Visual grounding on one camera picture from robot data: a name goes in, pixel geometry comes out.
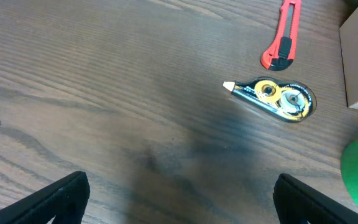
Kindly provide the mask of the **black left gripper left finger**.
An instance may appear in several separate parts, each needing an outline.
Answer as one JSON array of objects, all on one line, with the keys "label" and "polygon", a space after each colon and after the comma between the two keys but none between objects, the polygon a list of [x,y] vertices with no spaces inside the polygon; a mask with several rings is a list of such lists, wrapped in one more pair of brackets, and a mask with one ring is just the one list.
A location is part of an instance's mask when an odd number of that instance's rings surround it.
[{"label": "black left gripper left finger", "polygon": [[85,172],[76,171],[0,210],[0,224],[80,224],[90,197]]}]

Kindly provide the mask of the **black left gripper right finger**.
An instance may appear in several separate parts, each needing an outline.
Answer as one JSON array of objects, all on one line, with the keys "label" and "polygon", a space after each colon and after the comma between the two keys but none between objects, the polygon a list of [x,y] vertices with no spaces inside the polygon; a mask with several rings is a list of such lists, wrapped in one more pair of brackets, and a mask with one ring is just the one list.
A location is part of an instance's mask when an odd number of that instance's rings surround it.
[{"label": "black left gripper right finger", "polygon": [[289,174],[279,175],[273,202],[280,224],[358,224],[358,213]]}]

